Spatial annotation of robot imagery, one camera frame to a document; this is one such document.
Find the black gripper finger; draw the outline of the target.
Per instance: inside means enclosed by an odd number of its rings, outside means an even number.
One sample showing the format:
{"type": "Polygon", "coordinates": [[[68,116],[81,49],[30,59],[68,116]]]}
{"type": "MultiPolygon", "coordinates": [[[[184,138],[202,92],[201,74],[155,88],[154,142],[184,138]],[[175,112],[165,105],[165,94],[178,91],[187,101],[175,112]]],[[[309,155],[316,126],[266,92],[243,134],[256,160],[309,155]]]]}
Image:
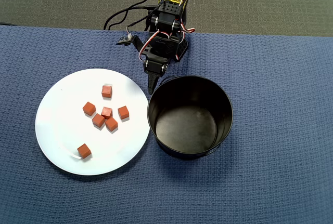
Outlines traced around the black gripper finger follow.
{"type": "Polygon", "coordinates": [[[148,93],[150,95],[153,94],[154,90],[155,90],[155,87],[157,85],[157,82],[160,78],[159,75],[156,75],[154,73],[147,73],[148,75],[148,86],[147,86],[147,90],[148,90],[148,93]]]}

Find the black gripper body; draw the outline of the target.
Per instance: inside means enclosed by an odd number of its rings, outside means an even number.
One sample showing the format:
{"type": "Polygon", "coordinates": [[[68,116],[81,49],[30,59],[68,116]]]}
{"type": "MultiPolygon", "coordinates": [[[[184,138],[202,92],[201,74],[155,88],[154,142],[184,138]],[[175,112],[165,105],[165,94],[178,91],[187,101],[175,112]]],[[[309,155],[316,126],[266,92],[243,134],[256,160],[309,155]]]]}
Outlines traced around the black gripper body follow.
{"type": "Polygon", "coordinates": [[[180,62],[187,51],[187,40],[155,36],[144,48],[144,72],[163,75],[171,60],[180,62]]]}

